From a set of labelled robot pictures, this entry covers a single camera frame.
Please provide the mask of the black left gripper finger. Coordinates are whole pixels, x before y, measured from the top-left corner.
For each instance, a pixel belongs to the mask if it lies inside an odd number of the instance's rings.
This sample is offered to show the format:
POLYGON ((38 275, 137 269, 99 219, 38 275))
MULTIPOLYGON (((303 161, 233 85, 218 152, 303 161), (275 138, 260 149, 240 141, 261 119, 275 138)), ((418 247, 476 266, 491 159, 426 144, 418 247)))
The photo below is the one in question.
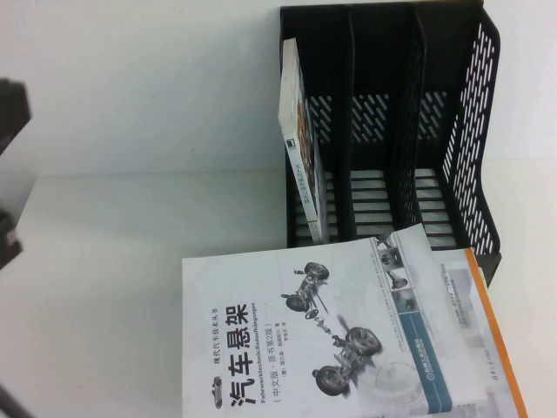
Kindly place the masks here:
POLYGON ((1 79, 0 137, 1 153, 31 121, 26 85, 8 78, 1 79))
POLYGON ((22 252, 23 248, 17 237, 16 223, 11 215, 2 209, 0 219, 0 268, 3 269, 22 252))

